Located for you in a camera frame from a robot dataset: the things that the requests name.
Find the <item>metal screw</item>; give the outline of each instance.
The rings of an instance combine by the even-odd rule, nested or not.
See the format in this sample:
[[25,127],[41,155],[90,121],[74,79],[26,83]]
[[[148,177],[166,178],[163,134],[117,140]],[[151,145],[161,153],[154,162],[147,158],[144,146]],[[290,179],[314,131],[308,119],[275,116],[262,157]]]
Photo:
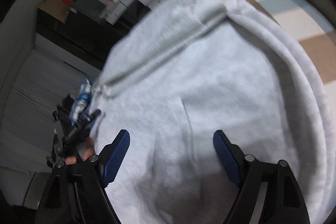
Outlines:
[[279,161],[279,164],[280,164],[280,166],[282,166],[282,167],[287,167],[287,166],[288,166],[288,163],[287,163],[285,160],[280,160],[280,161]]
[[57,167],[62,167],[65,164],[64,160],[60,160],[58,163],[56,163]]
[[246,156],[245,156],[245,159],[246,159],[247,161],[254,161],[254,160],[255,160],[255,157],[252,156],[252,155],[246,155]]
[[97,161],[98,160],[98,155],[92,155],[90,158],[89,158],[89,161],[90,162],[95,162],[95,161]]

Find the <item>blue textured pad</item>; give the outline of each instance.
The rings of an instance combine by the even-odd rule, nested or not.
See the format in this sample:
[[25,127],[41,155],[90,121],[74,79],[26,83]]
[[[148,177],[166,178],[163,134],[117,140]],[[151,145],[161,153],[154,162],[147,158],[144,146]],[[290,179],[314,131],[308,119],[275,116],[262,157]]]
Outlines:
[[125,131],[119,143],[112,152],[109,160],[104,166],[104,177],[102,179],[103,187],[106,188],[111,182],[114,182],[119,168],[124,160],[126,152],[129,148],[131,137],[128,131]]
[[225,169],[229,181],[241,188],[243,180],[240,177],[239,165],[236,163],[229,148],[217,131],[213,135],[213,146],[215,147],[217,156]]

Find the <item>blue gripper pad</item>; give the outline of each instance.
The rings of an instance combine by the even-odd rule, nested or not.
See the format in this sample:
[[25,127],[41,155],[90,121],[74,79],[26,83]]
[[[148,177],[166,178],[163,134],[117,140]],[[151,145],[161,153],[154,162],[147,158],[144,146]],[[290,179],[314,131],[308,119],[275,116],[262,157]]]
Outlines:
[[243,180],[240,177],[239,165],[236,163],[229,148],[217,131],[213,135],[213,146],[215,147],[217,156],[225,169],[229,181],[241,188]]
[[128,131],[124,130],[121,139],[111,153],[110,158],[106,161],[106,164],[104,165],[104,175],[101,180],[104,188],[106,188],[109,183],[114,182],[114,179],[116,178],[119,168],[129,148],[130,141],[131,137]]

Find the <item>red object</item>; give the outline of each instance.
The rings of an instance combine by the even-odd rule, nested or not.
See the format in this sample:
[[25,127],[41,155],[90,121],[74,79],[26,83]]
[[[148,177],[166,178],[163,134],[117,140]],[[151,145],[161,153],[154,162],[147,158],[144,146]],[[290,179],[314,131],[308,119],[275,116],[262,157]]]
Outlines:
[[73,5],[73,2],[71,0],[62,0],[66,5],[71,6]]

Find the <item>white garment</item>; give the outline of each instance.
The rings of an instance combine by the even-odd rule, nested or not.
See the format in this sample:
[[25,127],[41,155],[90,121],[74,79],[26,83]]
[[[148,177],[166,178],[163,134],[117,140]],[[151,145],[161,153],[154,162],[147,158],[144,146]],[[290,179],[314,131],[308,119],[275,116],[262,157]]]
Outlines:
[[131,145],[106,192],[123,224],[222,223],[236,196],[213,133],[286,160],[322,223],[335,137],[322,81],[299,43],[245,0],[167,0],[110,52],[92,108],[97,152]]

